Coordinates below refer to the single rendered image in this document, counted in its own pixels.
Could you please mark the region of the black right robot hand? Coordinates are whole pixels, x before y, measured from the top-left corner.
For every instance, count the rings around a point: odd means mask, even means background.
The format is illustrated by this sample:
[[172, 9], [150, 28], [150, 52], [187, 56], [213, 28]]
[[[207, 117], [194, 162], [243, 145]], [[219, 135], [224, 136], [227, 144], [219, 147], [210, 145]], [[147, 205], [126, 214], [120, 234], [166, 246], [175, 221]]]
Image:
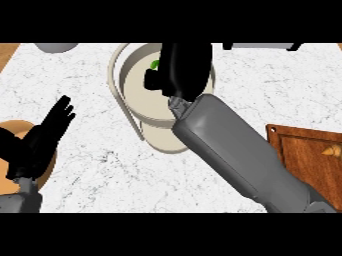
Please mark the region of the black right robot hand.
[[157, 69], [145, 70], [142, 86], [193, 102], [204, 90], [210, 66], [209, 43], [163, 43]]

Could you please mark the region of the brown wooden cutting board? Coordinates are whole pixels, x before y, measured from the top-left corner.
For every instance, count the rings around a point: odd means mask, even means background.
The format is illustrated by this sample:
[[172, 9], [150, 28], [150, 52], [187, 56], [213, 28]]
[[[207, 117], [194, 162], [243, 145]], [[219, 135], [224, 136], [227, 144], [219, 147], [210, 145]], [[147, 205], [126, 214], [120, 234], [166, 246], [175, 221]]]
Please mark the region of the brown wooden cutting board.
[[266, 124], [265, 130], [286, 169], [342, 212], [342, 161], [321, 154], [330, 145], [342, 143], [342, 133], [274, 124]]

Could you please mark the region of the grey round object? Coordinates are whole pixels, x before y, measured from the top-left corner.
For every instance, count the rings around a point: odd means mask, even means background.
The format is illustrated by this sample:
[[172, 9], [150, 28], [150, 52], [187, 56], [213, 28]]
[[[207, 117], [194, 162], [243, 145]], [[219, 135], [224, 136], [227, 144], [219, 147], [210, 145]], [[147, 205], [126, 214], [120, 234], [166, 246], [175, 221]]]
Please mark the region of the grey round object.
[[70, 49], [73, 49], [77, 44], [76, 43], [36, 43], [35, 46], [45, 53], [64, 53]]

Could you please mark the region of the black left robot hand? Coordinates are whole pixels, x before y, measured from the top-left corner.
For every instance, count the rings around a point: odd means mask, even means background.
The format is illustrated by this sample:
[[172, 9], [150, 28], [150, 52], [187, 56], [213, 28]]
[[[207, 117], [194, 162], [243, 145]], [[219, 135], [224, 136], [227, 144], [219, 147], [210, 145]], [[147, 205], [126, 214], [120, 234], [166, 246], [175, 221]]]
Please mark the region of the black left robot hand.
[[51, 107], [39, 125], [23, 138], [0, 127], [0, 158], [8, 162], [5, 178], [39, 178], [46, 170], [58, 141], [64, 135], [74, 113], [70, 98], [63, 95]]

